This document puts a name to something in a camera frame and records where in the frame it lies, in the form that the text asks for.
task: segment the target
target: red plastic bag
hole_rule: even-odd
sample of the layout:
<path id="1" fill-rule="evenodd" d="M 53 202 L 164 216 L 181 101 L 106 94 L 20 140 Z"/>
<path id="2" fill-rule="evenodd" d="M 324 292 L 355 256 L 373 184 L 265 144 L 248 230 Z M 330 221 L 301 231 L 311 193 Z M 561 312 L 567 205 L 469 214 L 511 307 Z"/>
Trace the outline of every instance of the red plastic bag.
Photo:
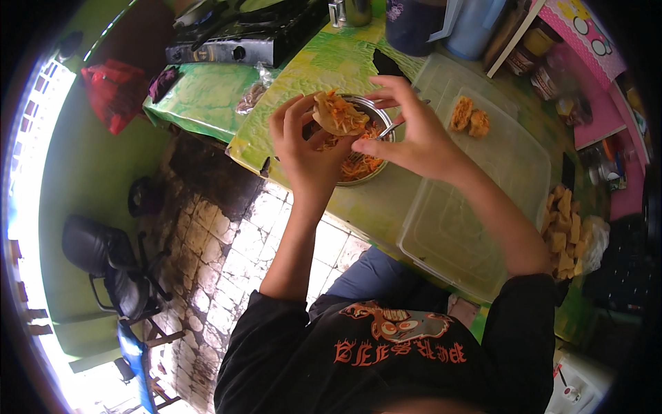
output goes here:
<path id="1" fill-rule="evenodd" d="M 81 69 L 85 93 L 101 122 L 114 135 L 131 122 L 147 96 L 142 69 L 108 59 L 103 65 Z"/>

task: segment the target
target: gas stove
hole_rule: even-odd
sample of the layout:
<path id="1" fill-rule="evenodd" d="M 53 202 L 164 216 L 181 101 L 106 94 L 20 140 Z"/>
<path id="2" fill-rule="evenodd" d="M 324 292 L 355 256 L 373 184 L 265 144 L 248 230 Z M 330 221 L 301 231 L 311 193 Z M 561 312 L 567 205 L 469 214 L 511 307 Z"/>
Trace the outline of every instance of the gas stove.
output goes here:
<path id="1" fill-rule="evenodd" d="M 328 21 L 328 0 L 263 0 L 268 6 L 242 10 L 249 2 L 256 3 L 213 3 L 195 23 L 177 24 L 173 41 L 165 48 L 167 62 L 262 62 L 277 68 Z"/>

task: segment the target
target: metal bowl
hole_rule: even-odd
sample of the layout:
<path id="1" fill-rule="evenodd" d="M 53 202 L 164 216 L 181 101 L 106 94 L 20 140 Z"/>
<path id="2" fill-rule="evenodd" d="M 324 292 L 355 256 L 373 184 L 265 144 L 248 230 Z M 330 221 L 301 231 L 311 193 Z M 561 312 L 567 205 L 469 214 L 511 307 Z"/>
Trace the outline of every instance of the metal bowl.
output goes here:
<path id="1" fill-rule="evenodd" d="M 377 109 L 375 108 L 375 103 L 358 95 L 352 95 L 350 93 L 343 93 L 340 95 L 342 99 L 345 99 L 347 102 L 353 103 L 356 105 L 356 110 L 364 112 L 367 116 L 370 117 L 369 122 L 375 121 L 375 124 L 381 129 L 385 130 L 393 122 L 391 121 L 391 118 L 389 117 L 389 114 L 386 113 L 383 109 Z M 384 141 L 389 141 L 389 142 L 394 142 L 395 141 L 395 131 L 391 131 L 387 136 L 384 137 Z M 377 167 L 377 169 L 367 176 L 363 178 L 359 178 L 358 180 L 354 181 L 339 181 L 336 184 L 336 187 L 353 187 L 355 185 L 363 184 L 370 180 L 372 177 L 376 176 L 381 172 L 381 170 L 384 169 L 386 164 L 389 162 L 384 160 L 382 163 Z"/>

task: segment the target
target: stove knob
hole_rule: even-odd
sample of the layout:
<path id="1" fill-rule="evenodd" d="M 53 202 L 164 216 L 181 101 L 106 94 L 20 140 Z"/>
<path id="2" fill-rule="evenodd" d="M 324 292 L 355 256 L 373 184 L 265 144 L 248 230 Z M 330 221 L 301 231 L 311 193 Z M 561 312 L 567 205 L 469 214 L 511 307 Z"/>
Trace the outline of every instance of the stove knob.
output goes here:
<path id="1" fill-rule="evenodd" d="M 246 49 L 237 46 L 232 50 L 232 60 L 241 60 L 246 57 Z"/>

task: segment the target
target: blue jeans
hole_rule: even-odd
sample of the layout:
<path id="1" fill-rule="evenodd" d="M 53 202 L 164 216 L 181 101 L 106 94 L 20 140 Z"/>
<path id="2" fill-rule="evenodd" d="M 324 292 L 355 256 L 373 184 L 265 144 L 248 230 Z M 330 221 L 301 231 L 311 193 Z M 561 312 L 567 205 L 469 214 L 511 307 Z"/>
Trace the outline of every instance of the blue jeans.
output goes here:
<path id="1" fill-rule="evenodd" d="M 450 293 L 371 247 L 326 292 L 352 301 L 378 299 L 393 309 L 445 313 Z"/>

